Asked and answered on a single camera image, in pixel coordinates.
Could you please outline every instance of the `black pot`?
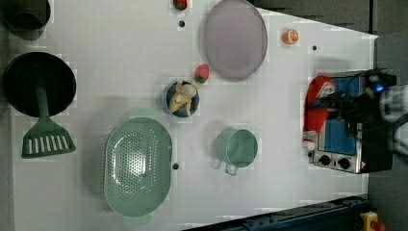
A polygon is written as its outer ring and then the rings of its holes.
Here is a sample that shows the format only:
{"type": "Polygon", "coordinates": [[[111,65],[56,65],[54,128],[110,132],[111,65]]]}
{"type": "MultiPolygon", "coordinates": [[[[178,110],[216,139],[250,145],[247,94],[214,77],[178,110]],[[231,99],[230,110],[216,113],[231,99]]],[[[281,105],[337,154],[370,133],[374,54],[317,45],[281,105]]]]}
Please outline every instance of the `black pot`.
{"type": "Polygon", "coordinates": [[[42,52],[21,55],[8,65],[3,76],[7,100],[21,113],[39,117],[35,73],[43,78],[49,114],[64,111],[75,96],[75,76],[63,60],[42,52]]]}
{"type": "Polygon", "coordinates": [[[26,40],[38,39],[51,15],[47,0],[1,0],[0,7],[8,30],[26,40]]]}

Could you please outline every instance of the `green colander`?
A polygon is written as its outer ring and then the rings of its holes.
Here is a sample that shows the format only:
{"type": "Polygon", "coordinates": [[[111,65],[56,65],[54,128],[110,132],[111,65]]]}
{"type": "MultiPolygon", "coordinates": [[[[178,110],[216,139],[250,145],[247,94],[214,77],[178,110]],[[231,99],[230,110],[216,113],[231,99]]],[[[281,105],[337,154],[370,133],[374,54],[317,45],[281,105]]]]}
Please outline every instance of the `green colander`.
{"type": "Polygon", "coordinates": [[[170,189],[172,144],[167,129],[148,117],[117,126],[106,146],[105,196],[126,217],[157,209],[170,189]]]}

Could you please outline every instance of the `tabletop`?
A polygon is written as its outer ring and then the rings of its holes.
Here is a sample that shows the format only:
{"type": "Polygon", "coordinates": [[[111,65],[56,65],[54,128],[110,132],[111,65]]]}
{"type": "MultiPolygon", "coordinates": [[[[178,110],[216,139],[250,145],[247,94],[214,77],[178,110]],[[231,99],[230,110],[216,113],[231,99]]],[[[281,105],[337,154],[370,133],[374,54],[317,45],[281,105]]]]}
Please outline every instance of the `tabletop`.
{"type": "Polygon", "coordinates": [[[301,128],[311,79],[319,72],[372,68],[375,36],[258,9],[268,31],[261,67],[240,82],[211,71],[193,116],[164,112],[164,88],[192,80],[195,68],[207,62],[203,26],[217,2],[189,1],[180,13],[169,0],[50,1],[41,38],[9,35],[12,58],[54,54],[77,80],[74,102],[52,117],[71,134],[74,153],[21,159],[22,137],[37,120],[11,108],[15,230],[183,230],[368,192],[367,174],[309,164],[301,128]],[[297,44],[283,43],[288,29],[299,32],[297,44]],[[160,115],[173,140],[172,163],[180,168],[171,172],[170,192],[157,210],[126,218],[103,194],[104,148],[137,107],[160,115]],[[226,127],[249,129],[259,142],[255,162],[235,177],[224,172],[213,148],[226,127]]]}

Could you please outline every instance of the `red object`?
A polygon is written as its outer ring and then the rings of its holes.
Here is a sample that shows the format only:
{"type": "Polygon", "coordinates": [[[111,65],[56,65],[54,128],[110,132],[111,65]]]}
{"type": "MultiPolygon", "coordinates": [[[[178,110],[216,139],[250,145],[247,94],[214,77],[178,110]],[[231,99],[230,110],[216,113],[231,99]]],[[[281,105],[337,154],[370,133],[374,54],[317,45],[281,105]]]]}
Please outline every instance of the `red object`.
{"type": "Polygon", "coordinates": [[[204,84],[210,77],[210,68],[207,64],[199,66],[194,73],[194,80],[200,84],[204,84]]]}
{"type": "Polygon", "coordinates": [[[183,11],[187,8],[187,0],[173,0],[173,4],[179,11],[183,11]]]}
{"type": "Polygon", "coordinates": [[[327,96],[335,91],[334,81],[328,77],[320,75],[309,85],[305,102],[305,114],[303,125],[303,142],[308,144],[310,150],[316,148],[318,135],[330,112],[326,109],[308,109],[307,105],[327,96]]]}
{"type": "Polygon", "coordinates": [[[387,231],[385,224],[378,221],[373,222],[371,228],[375,231],[387,231]]]}

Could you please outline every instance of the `gray floor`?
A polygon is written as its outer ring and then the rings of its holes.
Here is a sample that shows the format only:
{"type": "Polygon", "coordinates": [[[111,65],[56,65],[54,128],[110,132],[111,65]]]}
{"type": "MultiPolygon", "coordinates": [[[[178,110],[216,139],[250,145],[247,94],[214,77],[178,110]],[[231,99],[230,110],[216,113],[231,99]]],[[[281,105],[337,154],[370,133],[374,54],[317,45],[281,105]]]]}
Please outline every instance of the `gray floor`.
{"type": "MultiPolygon", "coordinates": [[[[368,32],[369,0],[255,0],[257,7],[368,32]]],[[[408,1],[374,0],[376,66],[408,82],[408,1]]],[[[394,156],[393,169],[370,175],[369,199],[388,230],[407,230],[408,156],[394,156]]]]}
{"type": "MultiPolygon", "coordinates": [[[[408,1],[378,0],[376,60],[408,82],[408,1]]],[[[408,156],[394,155],[393,169],[370,175],[369,198],[388,230],[407,230],[408,156]]]]}

